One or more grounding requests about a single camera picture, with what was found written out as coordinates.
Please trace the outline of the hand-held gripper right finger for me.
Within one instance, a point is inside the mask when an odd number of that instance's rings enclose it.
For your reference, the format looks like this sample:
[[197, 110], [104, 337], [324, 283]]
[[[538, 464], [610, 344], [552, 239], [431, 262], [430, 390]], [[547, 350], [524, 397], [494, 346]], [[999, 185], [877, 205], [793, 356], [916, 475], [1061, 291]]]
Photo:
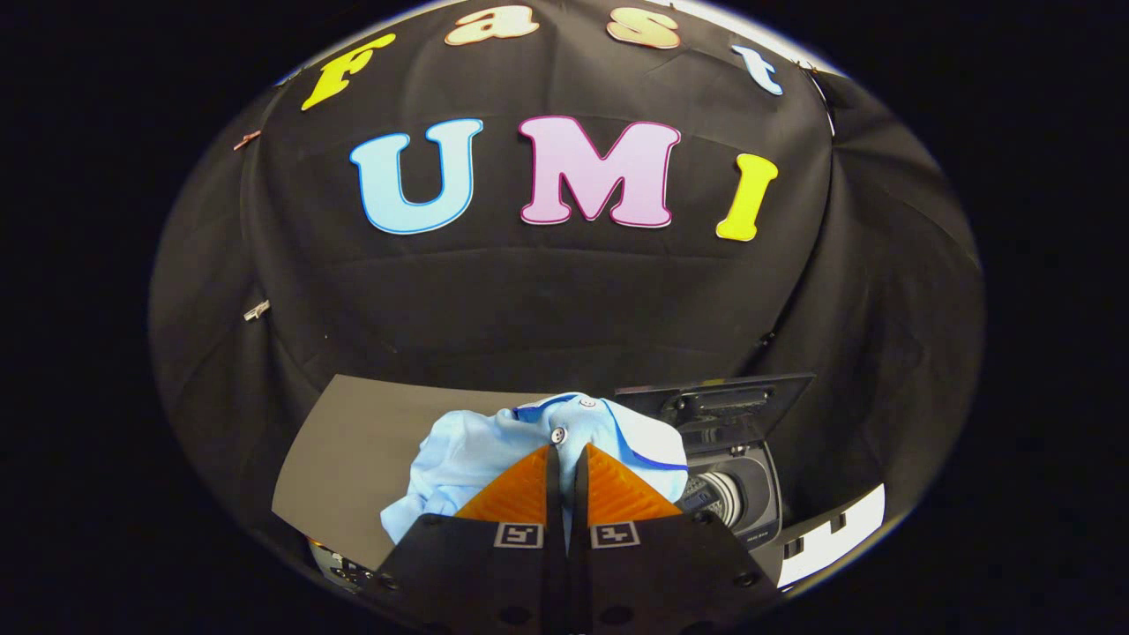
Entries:
[[782, 599], [718, 515], [680, 510], [593, 444], [574, 502], [572, 634], [727, 634]]

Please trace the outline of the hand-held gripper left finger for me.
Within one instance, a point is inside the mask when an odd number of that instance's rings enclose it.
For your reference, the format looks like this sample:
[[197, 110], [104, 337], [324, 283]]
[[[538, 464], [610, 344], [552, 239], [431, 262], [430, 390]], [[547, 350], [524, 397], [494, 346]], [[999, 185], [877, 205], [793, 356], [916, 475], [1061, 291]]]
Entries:
[[359, 595], [423, 634], [560, 634], [566, 563], [559, 454], [545, 445], [460, 513], [415, 519]]

